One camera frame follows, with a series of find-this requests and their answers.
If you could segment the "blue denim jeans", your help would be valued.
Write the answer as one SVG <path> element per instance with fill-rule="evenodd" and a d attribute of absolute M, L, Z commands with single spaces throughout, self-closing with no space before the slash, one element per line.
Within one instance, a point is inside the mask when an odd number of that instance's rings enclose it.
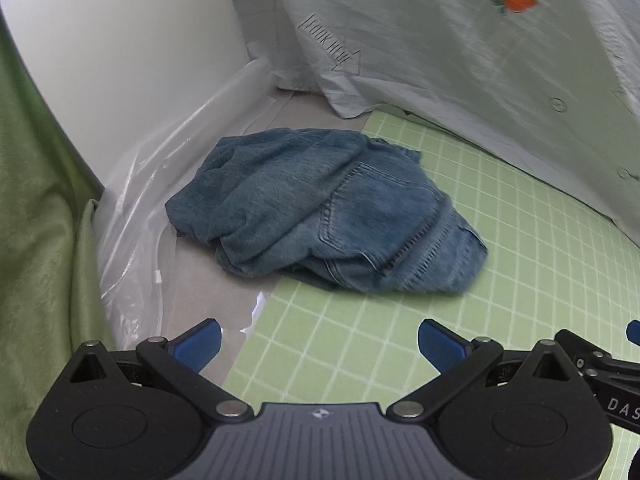
<path fill-rule="evenodd" d="M 358 131 L 226 136 L 166 212 L 178 234 L 243 278 L 460 294 L 488 256 L 418 151 Z"/>

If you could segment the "green grid cutting mat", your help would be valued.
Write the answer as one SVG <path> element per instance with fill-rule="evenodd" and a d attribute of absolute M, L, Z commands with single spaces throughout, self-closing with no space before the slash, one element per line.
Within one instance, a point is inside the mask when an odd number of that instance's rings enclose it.
<path fill-rule="evenodd" d="M 418 329 L 527 350 L 571 330 L 617 359 L 639 249 L 608 218 L 452 134 L 376 112 L 336 162 L 224 388 L 266 402 L 391 404 L 437 374 Z"/>

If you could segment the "clear plastic bag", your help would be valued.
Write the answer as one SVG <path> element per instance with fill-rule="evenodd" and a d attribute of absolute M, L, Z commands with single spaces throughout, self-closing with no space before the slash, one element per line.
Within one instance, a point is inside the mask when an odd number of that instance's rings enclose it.
<path fill-rule="evenodd" d="M 93 217 L 101 301 L 116 347 L 162 332 L 172 310 L 175 229 L 165 204 L 224 136 L 242 136 L 273 115 L 270 66 L 256 58 L 205 103 L 126 151 Z"/>

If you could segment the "green fabric curtain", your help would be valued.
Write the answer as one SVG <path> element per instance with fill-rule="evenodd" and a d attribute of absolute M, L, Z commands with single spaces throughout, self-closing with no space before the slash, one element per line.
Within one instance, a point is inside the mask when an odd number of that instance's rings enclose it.
<path fill-rule="evenodd" d="M 33 479 L 27 426 L 78 346 L 113 342 L 92 218 L 103 188 L 1 29 L 1 475 Z"/>

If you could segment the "grey carrot print storage bag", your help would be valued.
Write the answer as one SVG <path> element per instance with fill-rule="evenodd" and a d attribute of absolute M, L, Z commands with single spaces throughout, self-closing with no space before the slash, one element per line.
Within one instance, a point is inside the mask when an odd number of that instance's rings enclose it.
<path fill-rule="evenodd" d="M 279 87 L 439 125 L 639 235 L 639 0 L 233 0 Z"/>

